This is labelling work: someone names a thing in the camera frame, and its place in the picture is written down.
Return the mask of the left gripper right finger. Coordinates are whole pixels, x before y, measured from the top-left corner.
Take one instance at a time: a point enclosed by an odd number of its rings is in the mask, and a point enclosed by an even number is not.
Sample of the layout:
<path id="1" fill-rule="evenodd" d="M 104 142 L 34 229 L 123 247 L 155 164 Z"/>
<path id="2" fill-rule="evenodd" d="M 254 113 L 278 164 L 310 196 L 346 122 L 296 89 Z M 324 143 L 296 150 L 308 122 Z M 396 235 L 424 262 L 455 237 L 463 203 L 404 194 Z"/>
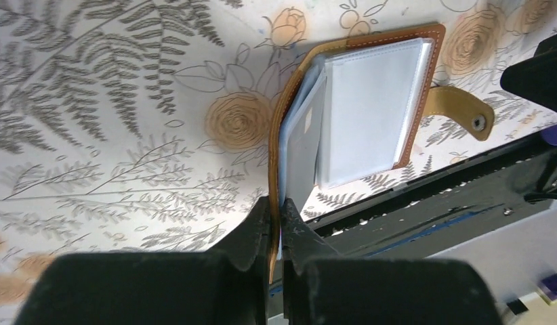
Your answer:
<path id="1" fill-rule="evenodd" d="M 283 306 L 290 324 L 500 324 L 479 274 L 451 259 L 374 259 L 339 254 L 281 208 Z"/>

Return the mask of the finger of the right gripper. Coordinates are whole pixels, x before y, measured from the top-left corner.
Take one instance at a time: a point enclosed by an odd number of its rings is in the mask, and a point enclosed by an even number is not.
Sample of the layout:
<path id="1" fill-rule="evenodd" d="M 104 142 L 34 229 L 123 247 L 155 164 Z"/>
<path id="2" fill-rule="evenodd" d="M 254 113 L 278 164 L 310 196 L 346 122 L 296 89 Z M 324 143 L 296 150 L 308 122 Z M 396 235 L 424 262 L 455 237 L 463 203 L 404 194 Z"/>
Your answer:
<path id="1" fill-rule="evenodd" d="M 540 42 L 533 57 L 507 67 L 500 85 L 557 113 L 557 34 Z"/>

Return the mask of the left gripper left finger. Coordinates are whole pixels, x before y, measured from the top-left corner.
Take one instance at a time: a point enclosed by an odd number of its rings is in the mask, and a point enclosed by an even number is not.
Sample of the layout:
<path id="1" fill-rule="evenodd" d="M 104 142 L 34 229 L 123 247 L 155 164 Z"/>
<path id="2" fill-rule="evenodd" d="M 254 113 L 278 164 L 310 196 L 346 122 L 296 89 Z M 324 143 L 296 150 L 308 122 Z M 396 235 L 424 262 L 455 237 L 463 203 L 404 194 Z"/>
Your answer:
<path id="1" fill-rule="evenodd" d="M 73 253 L 42 273 L 17 324 L 265 324 L 270 204 L 202 252 Z"/>

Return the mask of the brown leather card holder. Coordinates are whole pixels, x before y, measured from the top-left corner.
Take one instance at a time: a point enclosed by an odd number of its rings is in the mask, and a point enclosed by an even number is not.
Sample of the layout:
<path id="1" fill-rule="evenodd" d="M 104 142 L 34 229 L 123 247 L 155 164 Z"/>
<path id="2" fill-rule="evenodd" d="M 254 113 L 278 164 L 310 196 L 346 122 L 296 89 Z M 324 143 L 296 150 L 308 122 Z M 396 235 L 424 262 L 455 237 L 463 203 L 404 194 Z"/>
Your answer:
<path id="1" fill-rule="evenodd" d="M 488 139 L 493 109 L 471 93 L 432 85 L 445 27 L 427 24 L 313 47 L 278 99 L 268 140 L 269 266 L 281 250 L 280 209 L 408 164 L 424 116 L 445 116 Z"/>

